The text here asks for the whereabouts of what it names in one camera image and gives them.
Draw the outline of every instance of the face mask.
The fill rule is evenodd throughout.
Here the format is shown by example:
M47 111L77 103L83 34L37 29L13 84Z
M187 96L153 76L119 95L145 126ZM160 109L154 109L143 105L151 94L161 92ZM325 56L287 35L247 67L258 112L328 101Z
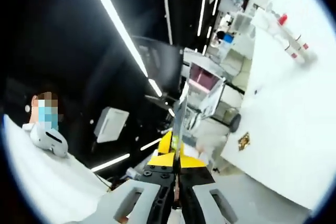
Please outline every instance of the face mask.
M44 100L38 101L38 122L46 129L58 130L58 108L45 106Z

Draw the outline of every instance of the screw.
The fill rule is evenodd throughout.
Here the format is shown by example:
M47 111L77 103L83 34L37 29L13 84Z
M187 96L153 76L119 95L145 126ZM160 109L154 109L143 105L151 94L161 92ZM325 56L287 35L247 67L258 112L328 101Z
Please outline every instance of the screw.
M167 173L164 173L161 175L161 178L169 178L169 175Z
M146 177L152 176L152 172L150 172L149 170L145 170L142 174Z

